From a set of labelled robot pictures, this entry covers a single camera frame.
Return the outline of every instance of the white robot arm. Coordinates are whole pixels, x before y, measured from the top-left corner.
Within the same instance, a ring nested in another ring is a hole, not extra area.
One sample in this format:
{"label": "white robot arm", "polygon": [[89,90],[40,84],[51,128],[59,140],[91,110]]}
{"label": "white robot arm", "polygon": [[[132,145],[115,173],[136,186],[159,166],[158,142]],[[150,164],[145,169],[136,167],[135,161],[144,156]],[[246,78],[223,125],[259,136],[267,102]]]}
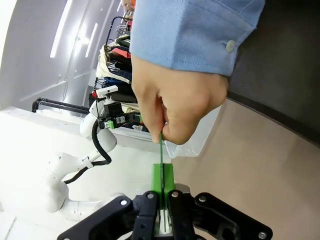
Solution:
{"label": "white robot arm", "polygon": [[[68,220],[80,221],[114,198],[122,195],[122,193],[116,193],[107,199],[95,202],[74,201],[69,199],[69,188],[67,186],[68,183],[75,181],[87,169],[111,162],[107,152],[115,148],[117,139],[109,128],[126,122],[121,104],[114,102],[110,96],[111,93],[117,90],[116,86],[97,90],[97,100],[92,104],[89,110],[90,113],[80,125],[81,135],[92,141],[96,149],[83,157],[76,157],[62,152],[55,162],[49,162],[42,176],[45,193],[44,207],[48,212],[55,213],[60,211]],[[95,162],[101,156],[105,160]],[[67,174],[74,172],[78,173],[70,180],[63,181]]]}

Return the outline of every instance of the shirt cuff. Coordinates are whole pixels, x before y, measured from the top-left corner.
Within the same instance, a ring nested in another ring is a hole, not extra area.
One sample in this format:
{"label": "shirt cuff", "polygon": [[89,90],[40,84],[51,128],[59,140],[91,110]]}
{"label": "shirt cuff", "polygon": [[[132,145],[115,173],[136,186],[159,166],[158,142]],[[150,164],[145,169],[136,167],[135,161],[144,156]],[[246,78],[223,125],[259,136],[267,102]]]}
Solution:
{"label": "shirt cuff", "polygon": [[254,28],[215,0],[138,0],[130,52],[174,70],[230,76]]}

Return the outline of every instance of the gray floor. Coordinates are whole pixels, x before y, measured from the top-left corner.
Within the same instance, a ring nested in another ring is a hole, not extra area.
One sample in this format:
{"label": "gray floor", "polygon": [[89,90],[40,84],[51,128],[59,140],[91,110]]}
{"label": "gray floor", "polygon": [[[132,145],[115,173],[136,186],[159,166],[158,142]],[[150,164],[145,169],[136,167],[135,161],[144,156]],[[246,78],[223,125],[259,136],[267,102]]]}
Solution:
{"label": "gray floor", "polygon": [[213,194],[273,239],[319,239],[320,149],[271,120],[227,100],[201,155],[172,162],[193,196]]}

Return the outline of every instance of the black metal rack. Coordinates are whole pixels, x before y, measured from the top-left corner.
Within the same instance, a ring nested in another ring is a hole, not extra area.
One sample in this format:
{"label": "black metal rack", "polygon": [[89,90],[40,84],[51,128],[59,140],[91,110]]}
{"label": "black metal rack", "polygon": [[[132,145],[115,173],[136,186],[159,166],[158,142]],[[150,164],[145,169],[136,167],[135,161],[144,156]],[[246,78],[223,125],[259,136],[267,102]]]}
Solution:
{"label": "black metal rack", "polygon": [[39,105],[48,106],[56,109],[67,110],[79,114],[89,114],[89,108],[84,106],[73,105],[61,101],[54,101],[47,98],[39,97],[32,103],[32,112],[35,113],[39,109]]}

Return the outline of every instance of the hand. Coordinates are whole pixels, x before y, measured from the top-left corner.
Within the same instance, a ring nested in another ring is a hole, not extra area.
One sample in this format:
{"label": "hand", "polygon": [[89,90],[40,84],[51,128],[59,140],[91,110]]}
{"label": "hand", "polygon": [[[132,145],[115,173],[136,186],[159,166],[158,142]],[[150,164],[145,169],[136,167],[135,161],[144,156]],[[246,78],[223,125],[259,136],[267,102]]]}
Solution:
{"label": "hand", "polygon": [[166,140],[184,144],[200,119],[226,99],[228,82],[219,74],[172,70],[134,55],[131,62],[132,89],[154,142],[162,131]]}

